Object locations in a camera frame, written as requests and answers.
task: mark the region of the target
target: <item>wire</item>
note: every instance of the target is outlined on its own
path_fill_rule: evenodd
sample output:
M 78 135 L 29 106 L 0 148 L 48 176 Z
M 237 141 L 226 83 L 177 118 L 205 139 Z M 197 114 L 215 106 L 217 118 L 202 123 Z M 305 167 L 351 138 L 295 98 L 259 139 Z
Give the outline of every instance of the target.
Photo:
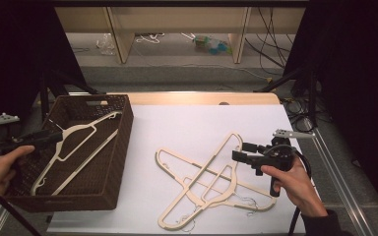
M 192 64 L 192 63 L 190 63 L 190 64 L 183 64 L 183 65 L 154 65 L 154 64 L 148 62 L 146 60 L 146 58 L 144 57 L 144 55 L 134 45 L 132 45 L 132 47 L 137 52 L 137 54 L 143 58 L 143 60 L 147 63 L 147 65 L 152 66 L 152 67 L 206 67 L 206 68 L 219 67 L 219 68 L 227 68 L 227 69 L 231 69 L 231 70 L 246 72 L 246 73 L 250 74 L 253 77 L 260 78 L 260 79 L 263 79 L 263 80 L 270 79 L 269 77 L 264 77 L 264 76 L 260 76 L 260 75 L 254 74 L 254 73 L 252 73 L 252 72 L 250 72 L 250 71 L 248 71 L 246 69 L 243 69 L 243 68 L 233 68 L 233 67 L 226 67 L 226 66 L 222 66 L 222 65 L 213 65 L 213 64 L 211 64 L 211 65 L 198 65 L 198 64 Z
M 289 39 L 290 43 L 293 44 L 293 40 L 289 37 L 289 34 L 287 34 L 286 37 Z
M 269 20 L 269 24 L 266 23 L 266 20 L 262 14 L 262 11 L 260 10 L 260 8 L 258 8 L 259 10 L 259 13 L 260 13 L 260 17 L 262 18 L 262 21 L 263 23 L 265 24 L 265 27 L 266 27 L 266 36 L 265 36 L 265 41 L 267 40 L 267 37 L 268 35 L 270 36 L 270 38 L 272 39 L 272 41 L 274 42 L 275 46 L 277 47 L 277 52 L 279 54 L 279 57 L 281 59 L 281 62 L 283 64 L 283 67 L 284 67 L 284 62 L 286 62 L 286 59 L 284 58 L 284 56 L 282 55 L 281 51 L 280 51 L 280 48 L 278 47 L 278 43 L 276 41 L 276 34 L 275 34 L 275 27 L 273 25 L 273 8 L 270 8 L 270 20 Z
M 275 47 L 276 49 L 278 49 L 278 50 L 282 50 L 282 51 L 285 51 L 285 52 L 290 52 L 289 50 L 287 50 L 287 49 L 285 49 L 285 48 L 278 47 L 277 45 L 273 45 L 273 44 L 270 44 L 269 42 L 266 42 L 265 40 L 263 40 L 263 39 L 260 37 L 259 33 L 256 33 L 256 36 L 257 36 L 257 38 L 259 38 L 260 41 L 262 41 L 263 43 L 265 43 L 265 44 L 268 45 L 268 46 Z
M 281 63 L 279 63 L 279 62 L 275 61 L 274 59 L 272 59 L 270 56 L 268 56 L 268 55 L 266 55 L 265 53 L 263 53 L 262 50 L 259 50 L 259 49 L 257 49 L 256 47 L 254 47 L 254 46 L 253 46 L 253 45 L 247 40 L 247 38 L 245 38 L 245 41 L 246 41 L 246 42 L 247 42 L 247 43 L 253 48 L 254 51 L 256 51 L 256 52 L 258 52 L 260 55 L 266 57 L 267 59 L 269 59 L 270 61 L 272 61 L 272 62 L 275 63 L 276 65 L 280 66 L 281 68 L 284 68 L 284 65 L 282 65 Z

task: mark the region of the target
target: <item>finger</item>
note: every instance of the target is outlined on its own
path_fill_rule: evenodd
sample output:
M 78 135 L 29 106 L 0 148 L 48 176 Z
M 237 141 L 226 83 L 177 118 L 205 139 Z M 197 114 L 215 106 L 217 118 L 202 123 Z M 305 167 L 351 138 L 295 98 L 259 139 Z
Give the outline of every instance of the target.
M 5 161 L 9 161 L 11 164 L 19 157 L 29 154 L 34 151 L 34 146 L 21 146 L 17 147 L 13 151 L 5 155 Z
M 263 173 L 268 174 L 272 177 L 275 177 L 275 178 L 280 179 L 282 181 L 284 180 L 285 173 L 283 171 L 279 170 L 278 168 L 274 167 L 274 166 L 262 165 L 260 170 Z
M 275 183 L 273 184 L 273 190 L 275 190 L 275 192 L 280 192 L 281 191 L 281 188 L 282 188 L 282 182 L 281 181 L 275 181 Z

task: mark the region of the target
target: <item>floor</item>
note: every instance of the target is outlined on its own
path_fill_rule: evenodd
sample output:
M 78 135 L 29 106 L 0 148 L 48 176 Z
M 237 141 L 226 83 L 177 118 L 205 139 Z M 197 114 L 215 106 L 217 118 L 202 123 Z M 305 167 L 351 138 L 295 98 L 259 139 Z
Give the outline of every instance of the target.
M 228 41 L 225 34 L 207 35 Z M 248 41 L 269 55 L 273 60 L 245 44 L 240 64 L 234 64 L 227 52 L 217 55 L 205 48 L 197 48 L 194 42 L 180 33 L 158 35 L 154 42 L 142 40 L 133 44 L 126 64 L 119 64 L 110 51 L 102 51 L 103 34 L 69 33 L 68 38 L 90 87 L 100 91 L 253 91 L 261 89 L 269 80 L 282 76 L 285 63 L 274 46 L 264 45 L 264 34 L 248 34 Z M 285 58 L 291 48 L 294 35 L 276 35 L 276 42 Z M 287 82 L 273 92 L 285 105 L 296 130 L 309 129 L 309 122 L 301 119 L 306 99 L 293 98 Z M 81 92 L 67 86 L 70 92 Z M 317 141 L 299 141 L 303 154 L 312 162 L 313 178 L 324 205 L 334 209 L 341 220 L 342 228 L 353 235 L 378 235 L 378 195 L 364 172 L 353 163 L 352 153 L 347 148 L 340 132 L 324 103 L 318 99 L 316 131 Z M 27 213 L 22 215 L 43 235 L 50 213 Z M 29 235 L 28 231 L 9 215 L 0 230 L 0 236 Z

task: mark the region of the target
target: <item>sleeve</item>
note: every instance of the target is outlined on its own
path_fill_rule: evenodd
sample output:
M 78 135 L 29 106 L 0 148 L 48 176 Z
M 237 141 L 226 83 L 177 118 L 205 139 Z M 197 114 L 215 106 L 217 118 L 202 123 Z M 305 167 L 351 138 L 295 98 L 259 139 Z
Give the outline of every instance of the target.
M 309 217 L 301 215 L 305 225 L 306 236 L 344 236 L 351 235 L 340 227 L 339 218 L 335 211 L 327 209 L 328 216 Z

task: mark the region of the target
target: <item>black cable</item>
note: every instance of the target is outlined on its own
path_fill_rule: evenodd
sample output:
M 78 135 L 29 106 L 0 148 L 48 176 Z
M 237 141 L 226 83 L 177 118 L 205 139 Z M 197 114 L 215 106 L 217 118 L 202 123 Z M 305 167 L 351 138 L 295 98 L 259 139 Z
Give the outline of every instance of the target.
M 281 62 L 284 65 L 284 62 L 286 62 L 286 59 L 284 58 L 284 55 L 282 54 L 281 49 L 278 46 L 278 42 L 276 41 L 275 26 L 273 24 L 273 8 L 270 9 L 269 31 L 270 31 L 270 28 L 272 28 L 272 33 L 273 33 L 273 34 L 270 33 L 270 36 L 273 40 L 273 43 L 276 46 L 276 49 L 279 54 L 279 58 L 281 59 Z
M 290 43 L 293 44 L 293 40 L 289 37 L 289 34 L 287 34 L 286 37 L 289 39 Z
M 282 51 L 285 51 L 285 52 L 290 52 L 290 50 L 287 50 L 285 48 L 282 48 L 282 47 L 279 47 L 279 46 L 274 46 L 273 44 L 270 44 L 269 42 L 266 42 L 265 40 L 263 40 L 260 36 L 259 36 L 259 33 L 256 33 L 256 36 L 257 38 L 259 38 L 260 41 L 262 41 L 263 43 L 265 43 L 266 45 L 270 46 L 270 47 L 275 47 L 276 49 L 279 49 L 279 50 L 282 50 Z
M 274 59 L 272 59 L 270 56 L 266 55 L 265 53 L 263 53 L 261 50 L 257 49 L 256 47 L 254 47 L 248 40 L 247 38 L 245 39 L 245 41 L 253 48 L 254 51 L 258 52 L 260 55 L 266 57 L 267 59 L 269 59 L 270 61 L 272 61 L 273 63 L 275 63 L 276 65 L 284 68 L 284 65 L 280 64 L 279 62 L 275 61 Z
M 279 58 L 281 59 L 281 62 L 283 63 L 283 68 L 284 68 L 284 56 L 282 55 L 281 51 L 280 51 L 280 48 L 278 47 L 278 43 L 276 41 L 276 34 L 275 34 L 275 27 L 273 25 L 273 8 L 270 8 L 270 21 L 269 21 L 269 25 L 267 25 L 266 23 L 266 20 L 264 19 L 263 17 L 263 14 L 262 14 L 262 11 L 260 10 L 260 8 L 258 8 L 259 10 L 259 13 L 260 13 L 260 17 L 262 18 L 262 21 L 263 23 L 265 24 L 265 27 L 266 27 L 266 37 L 265 37 L 265 41 L 267 40 L 267 36 L 269 35 L 270 38 L 272 39 L 273 43 L 275 44 L 276 46 L 276 49 L 278 51 L 278 55 L 279 55 Z

